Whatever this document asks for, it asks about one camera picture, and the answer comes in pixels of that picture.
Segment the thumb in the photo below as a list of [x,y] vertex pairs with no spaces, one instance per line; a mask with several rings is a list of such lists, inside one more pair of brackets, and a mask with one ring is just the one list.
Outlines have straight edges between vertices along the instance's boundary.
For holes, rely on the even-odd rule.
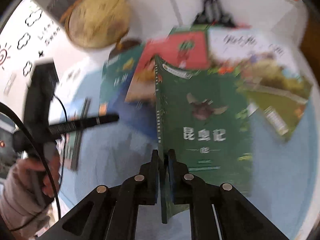
[[17,165],[19,169],[22,169],[22,170],[33,170],[33,171],[45,170],[43,164],[40,161],[32,158],[18,160]]

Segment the human hand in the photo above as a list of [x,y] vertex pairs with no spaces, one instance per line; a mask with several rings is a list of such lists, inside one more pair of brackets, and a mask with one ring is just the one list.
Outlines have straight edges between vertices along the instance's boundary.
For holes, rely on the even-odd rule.
[[[60,156],[58,151],[54,153],[51,161],[48,163],[54,184],[56,186],[57,191],[59,191],[59,168],[60,168]],[[26,187],[26,189],[32,191],[31,177],[29,171],[45,171],[43,164],[32,158],[27,158],[23,160],[17,160],[17,174],[21,183]],[[46,175],[43,179],[44,187],[42,188],[42,192],[49,197],[54,197],[53,189],[49,180],[48,175]]]

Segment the gray sleeve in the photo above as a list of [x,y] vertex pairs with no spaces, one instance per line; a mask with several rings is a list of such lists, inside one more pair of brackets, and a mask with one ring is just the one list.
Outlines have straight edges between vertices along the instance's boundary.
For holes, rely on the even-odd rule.
[[20,182],[18,166],[12,166],[0,197],[0,214],[8,228],[11,230],[21,227],[41,212],[28,226],[17,231],[25,238],[32,237],[49,221],[47,211],[47,208],[42,210],[37,205],[34,195]]

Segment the barcode label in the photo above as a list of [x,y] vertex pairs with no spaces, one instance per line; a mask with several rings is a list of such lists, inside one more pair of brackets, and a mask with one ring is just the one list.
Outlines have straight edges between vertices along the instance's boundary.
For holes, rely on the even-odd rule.
[[287,124],[283,121],[281,116],[277,113],[275,109],[273,109],[271,106],[269,106],[264,111],[268,121],[273,125],[273,127],[276,129],[276,131],[282,136],[289,132],[289,129],[287,127]]

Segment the metal rivet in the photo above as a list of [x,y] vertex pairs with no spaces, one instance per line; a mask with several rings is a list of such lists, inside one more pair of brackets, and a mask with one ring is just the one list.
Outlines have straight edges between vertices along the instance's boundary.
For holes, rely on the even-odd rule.
[[136,175],[136,176],[134,176],[134,180],[135,181],[143,181],[144,180],[144,176],[143,175]]
[[195,176],[193,176],[190,173],[187,173],[187,174],[184,174],[183,177],[184,177],[185,180],[193,180]]
[[107,191],[107,187],[106,186],[97,187],[97,192],[98,193],[105,193],[106,191]]
[[229,184],[229,183],[225,183],[225,184],[223,184],[222,185],[222,188],[224,189],[224,190],[232,190],[232,185],[231,184]]

